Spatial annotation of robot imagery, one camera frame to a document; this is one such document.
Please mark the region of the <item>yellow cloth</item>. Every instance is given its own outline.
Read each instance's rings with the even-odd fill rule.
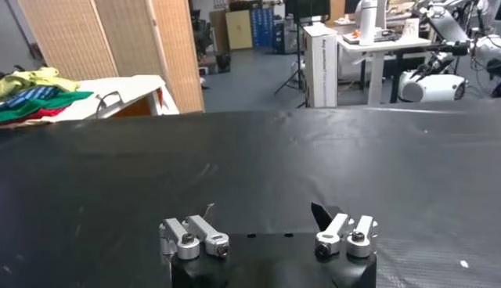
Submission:
[[[59,71],[52,67],[42,67],[36,71],[13,72],[0,79],[0,100],[33,86],[56,86],[65,92],[77,91],[77,81],[57,77]]]

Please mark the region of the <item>white box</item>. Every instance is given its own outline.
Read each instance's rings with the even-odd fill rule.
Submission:
[[[306,101],[310,107],[337,106],[337,32],[322,23],[304,27]]]

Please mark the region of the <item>white bottle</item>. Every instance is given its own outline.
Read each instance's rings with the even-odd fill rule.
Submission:
[[[377,0],[362,0],[360,13],[360,42],[362,46],[372,45],[376,34]]]

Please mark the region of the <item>gray floor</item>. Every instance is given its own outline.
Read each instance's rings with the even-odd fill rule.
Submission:
[[[242,110],[288,110],[303,102],[304,94],[296,89],[283,88],[273,92],[290,76],[295,55],[275,55],[266,51],[241,50],[232,52],[231,72],[206,76],[208,90],[204,90],[207,112]],[[498,80],[490,81],[485,72],[470,69],[470,57],[460,62],[458,74],[470,82],[467,98],[487,98]],[[356,86],[340,86],[338,105],[364,105],[367,89],[362,92]],[[383,83],[382,102],[389,102],[391,79]]]

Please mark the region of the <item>red cloth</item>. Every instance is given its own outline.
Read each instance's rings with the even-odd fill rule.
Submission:
[[[17,119],[17,120],[10,121],[7,123],[2,123],[2,124],[23,123],[26,120],[40,119],[40,118],[45,117],[45,116],[52,117],[52,116],[55,116],[55,115],[63,112],[66,108],[67,108],[67,106],[63,107],[63,108],[57,108],[57,109],[40,109],[39,111],[37,111],[31,115],[28,115],[25,118]]]

